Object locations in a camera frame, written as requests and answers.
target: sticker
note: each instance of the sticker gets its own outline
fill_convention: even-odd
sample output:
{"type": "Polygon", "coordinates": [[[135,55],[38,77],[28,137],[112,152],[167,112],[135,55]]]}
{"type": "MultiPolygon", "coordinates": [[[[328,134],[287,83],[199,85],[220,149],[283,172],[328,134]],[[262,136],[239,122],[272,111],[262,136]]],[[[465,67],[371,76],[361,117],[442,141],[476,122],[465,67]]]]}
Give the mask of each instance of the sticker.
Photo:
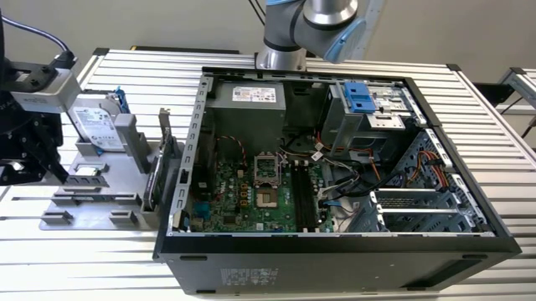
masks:
{"type": "Polygon", "coordinates": [[[220,280],[223,285],[274,285],[278,268],[222,268],[220,280]]]}
{"type": "Polygon", "coordinates": [[[100,108],[83,107],[73,108],[73,112],[91,143],[104,151],[123,151],[123,143],[108,112],[100,108]]]}
{"type": "Polygon", "coordinates": [[[320,151],[323,149],[323,144],[318,142],[315,144],[315,149],[316,149],[316,151],[320,151]]]}
{"type": "Polygon", "coordinates": [[[310,158],[311,158],[314,161],[318,161],[318,159],[322,158],[322,156],[323,156],[323,154],[322,154],[320,152],[315,152],[315,153],[311,155],[310,158]]]}
{"type": "Polygon", "coordinates": [[[275,102],[275,88],[235,87],[234,102],[275,102]]]}
{"type": "Polygon", "coordinates": [[[377,100],[377,101],[375,101],[375,105],[377,105],[378,107],[389,107],[389,106],[390,106],[390,103],[389,103],[387,100],[377,100]]]}

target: slotted metal surface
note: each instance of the slotted metal surface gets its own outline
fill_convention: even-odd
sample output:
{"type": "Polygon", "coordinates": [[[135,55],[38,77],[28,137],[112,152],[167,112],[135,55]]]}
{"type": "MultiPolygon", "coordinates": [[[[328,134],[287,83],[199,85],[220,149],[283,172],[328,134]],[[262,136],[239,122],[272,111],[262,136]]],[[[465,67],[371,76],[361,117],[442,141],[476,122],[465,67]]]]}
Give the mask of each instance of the slotted metal surface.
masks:
{"type": "MultiPolygon", "coordinates": [[[[171,110],[172,131],[184,139],[201,66],[251,68],[248,55],[159,53],[111,50],[91,58],[79,81],[84,88],[121,86],[137,130],[159,138],[157,110],[171,110]]],[[[227,298],[256,300],[536,300],[536,177],[526,151],[501,117],[493,113],[462,73],[445,65],[347,61],[331,65],[308,60],[308,71],[411,77],[445,125],[449,138],[473,171],[522,254],[441,292],[390,295],[278,295],[227,298]]],[[[73,127],[64,121],[61,164],[75,157],[73,127]]],[[[1,300],[87,299],[188,300],[165,265],[151,261],[155,232],[40,231],[38,217],[54,187],[0,189],[1,300]]]]}

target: white wall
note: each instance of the white wall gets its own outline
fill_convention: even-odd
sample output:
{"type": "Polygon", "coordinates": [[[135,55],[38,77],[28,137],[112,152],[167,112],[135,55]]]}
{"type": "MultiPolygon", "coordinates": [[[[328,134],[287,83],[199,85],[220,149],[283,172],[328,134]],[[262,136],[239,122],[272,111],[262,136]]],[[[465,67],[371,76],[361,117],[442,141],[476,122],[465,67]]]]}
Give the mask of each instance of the white wall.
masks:
{"type": "Polygon", "coordinates": [[[367,60],[455,63],[474,81],[536,68],[536,1],[387,0],[367,60]]]}
{"type": "MultiPolygon", "coordinates": [[[[254,53],[262,46],[263,28],[247,0],[0,0],[0,7],[9,18],[62,39],[81,64],[96,47],[254,53]]],[[[38,36],[6,25],[4,31],[10,60],[48,63],[57,54],[56,45],[38,36]]]]}

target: green circuit board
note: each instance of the green circuit board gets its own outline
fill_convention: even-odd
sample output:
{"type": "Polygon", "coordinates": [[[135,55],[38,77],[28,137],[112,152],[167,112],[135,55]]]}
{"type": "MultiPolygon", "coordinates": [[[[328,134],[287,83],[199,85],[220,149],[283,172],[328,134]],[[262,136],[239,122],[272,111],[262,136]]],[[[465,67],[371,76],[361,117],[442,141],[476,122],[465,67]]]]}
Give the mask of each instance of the green circuit board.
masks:
{"type": "MultiPolygon", "coordinates": [[[[248,162],[250,168],[239,177],[240,163],[219,162],[215,198],[210,202],[210,218],[203,221],[203,232],[284,233],[296,231],[290,166],[282,167],[280,183],[276,189],[272,189],[254,186],[251,164],[252,162],[248,162]],[[275,196],[276,199],[271,198],[264,203],[263,197],[270,196],[275,196]]],[[[322,185],[322,172],[318,165],[308,166],[308,176],[310,188],[314,190],[314,185],[322,185]]],[[[332,231],[328,213],[326,222],[318,225],[318,229],[320,232],[332,231]]]]}

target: open computer chassis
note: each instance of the open computer chassis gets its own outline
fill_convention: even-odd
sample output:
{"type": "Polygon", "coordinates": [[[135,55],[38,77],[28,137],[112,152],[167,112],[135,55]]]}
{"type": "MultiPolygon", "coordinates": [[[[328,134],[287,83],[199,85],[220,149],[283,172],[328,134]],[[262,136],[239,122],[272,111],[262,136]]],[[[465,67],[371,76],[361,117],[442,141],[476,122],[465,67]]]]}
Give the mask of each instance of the open computer chassis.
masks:
{"type": "MultiPolygon", "coordinates": [[[[286,97],[287,91],[278,90],[275,94],[276,97],[286,97]]],[[[439,290],[520,253],[514,239],[410,78],[204,67],[193,106],[175,195],[172,201],[168,200],[163,206],[153,253],[155,260],[164,261],[169,266],[185,293],[439,290]],[[326,229],[298,229],[296,233],[191,231],[189,225],[195,217],[191,215],[189,198],[192,185],[197,184],[192,171],[199,160],[197,144],[204,143],[200,142],[201,120],[208,118],[204,115],[210,99],[219,97],[222,91],[230,93],[223,87],[224,83],[254,83],[254,86],[262,87],[263,84],[284,81],[312,82],[336,87],[349,82],[395,82],[403,88],[407,107],[413,108],[409,111],[413,111],[421,135],[427,135],[430,141],[441,145],[446,158],[442,163],[449,174],[455,175],[449,180],[465,184],[463,189],[485,220],[478,226],[480,233],[447,233],[447,228],[430,233],[397,233],[381,231],[385,223],[374,231],[361,232],[358,229],[363,228],[357,227],[357,230],[345,233],[326,229]]],[[[328,118],[323,116],[323,125],[327,125],[328,118]]],[[[266,135],[270,137],[270,130],[266,130],[266,135]]],[[[406,149],[410,147],[414,147],[411,141],[405,145],[406,149]]],[[[395,154],[397,162],[406,156],[405,152],[395,154]]],[[[291,161],[288,164],[300,166],[306,163],[291,161]]],[[[379,199],[386,195],[389,198],[393,192],[395,193],[395,189],[377,189],[370,197],[379,199]]]]}

